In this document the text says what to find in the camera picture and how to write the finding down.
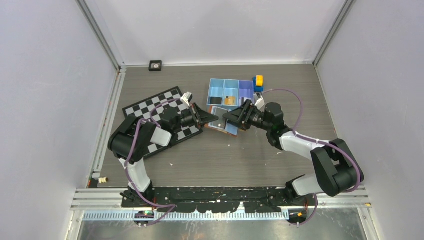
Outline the brown leather card holder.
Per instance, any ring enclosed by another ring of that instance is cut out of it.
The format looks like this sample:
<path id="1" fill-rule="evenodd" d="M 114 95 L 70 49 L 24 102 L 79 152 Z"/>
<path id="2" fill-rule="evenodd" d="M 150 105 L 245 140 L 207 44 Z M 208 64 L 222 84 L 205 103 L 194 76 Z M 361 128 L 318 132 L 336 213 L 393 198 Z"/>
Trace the brown leather card holder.
<path id="1" fill-rule="evenodd" d="M 210 106 L 208 109 L 210 114 L 218 116 L 218 120 L 208 123 L 205 127 L 219 131 L 221 133 L 237 137 L 239 129 L 233 124 L 229 123 L 226 118 L 223 117 L 224 114 L 229 113 L 228 109 L 219 106 Z"/>

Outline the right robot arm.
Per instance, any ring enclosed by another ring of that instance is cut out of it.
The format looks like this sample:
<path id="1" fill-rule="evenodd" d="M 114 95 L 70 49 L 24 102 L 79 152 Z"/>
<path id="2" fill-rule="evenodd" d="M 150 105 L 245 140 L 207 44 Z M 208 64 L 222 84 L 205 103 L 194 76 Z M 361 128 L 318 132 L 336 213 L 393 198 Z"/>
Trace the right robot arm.
<path id="1" fill-rule="evenodd" d="M 364 180 L 364 173 L 344 140 L 325 141 L 297 133 L 285 124 L 278 103 L 268 103 L 260 110 L 247 100 L 223 117 L 241 130 L 254 126 L 266 131 L 271 146 L 312 162 L 313 174 L 302 175 L 285 184 L 285 198 L 291 205 L 299 205 L 309 194 L 325 193 L 334 197 L 353 192 Z"/>

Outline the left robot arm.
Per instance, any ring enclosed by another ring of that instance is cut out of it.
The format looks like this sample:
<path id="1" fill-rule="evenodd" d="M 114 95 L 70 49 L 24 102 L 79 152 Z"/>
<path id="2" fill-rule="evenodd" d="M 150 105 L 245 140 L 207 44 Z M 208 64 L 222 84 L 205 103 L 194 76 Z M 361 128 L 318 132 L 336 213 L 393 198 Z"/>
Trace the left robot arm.
<path id="1" fill-rule="evenodd" d="M 150 152 L 151 145 L 165 149 L 177 144 L 182 128 L 202 129 L 205 125 L 217 121 L 219 117 L 201 109 L 196 103 L 181 112 L 167 107 L 159 115 L 158 123 L 136 116 L 127 117 L 112 134 L 108 149 L 121 162 L 128 177 L 128 186 L 133 191 L 134 200 L 141 207 L 153 202 L 153 193 L 148 190 L 152 185 L 148 177 L 144 158 Z"/>

